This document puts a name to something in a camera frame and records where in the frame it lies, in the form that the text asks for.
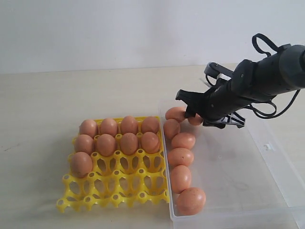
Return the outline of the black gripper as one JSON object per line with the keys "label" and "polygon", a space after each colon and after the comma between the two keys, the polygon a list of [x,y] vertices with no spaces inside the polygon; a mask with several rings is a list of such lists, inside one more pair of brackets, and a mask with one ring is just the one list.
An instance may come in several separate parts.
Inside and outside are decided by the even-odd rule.
{"label": "black gripper", "polygon": [[197,114],[203,118],[204,126],[223,129],[226,125],[242,128],[245,118],[238,110],[249,108],[252,103],[269,101],[269,84],[254,81],[217,81],[204,93],[179,90],[176,100],[187,106],[186,119]]}

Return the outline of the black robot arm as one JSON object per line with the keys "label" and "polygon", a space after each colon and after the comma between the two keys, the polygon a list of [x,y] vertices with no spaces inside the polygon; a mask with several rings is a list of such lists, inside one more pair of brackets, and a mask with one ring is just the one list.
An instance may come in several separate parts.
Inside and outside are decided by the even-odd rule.
{"label": "black robot arm", "polygon": [[258,62],[243,60],[234,71],[210,62],[204,73],[216,79],[206,92],[177,92],[175,99],[187,105],[185,117],[199,115],[204,126],[242,128],[245,119],[238,110],[253,103],[269,103],[279,94],[305,87],[305,47],[283,45]]}

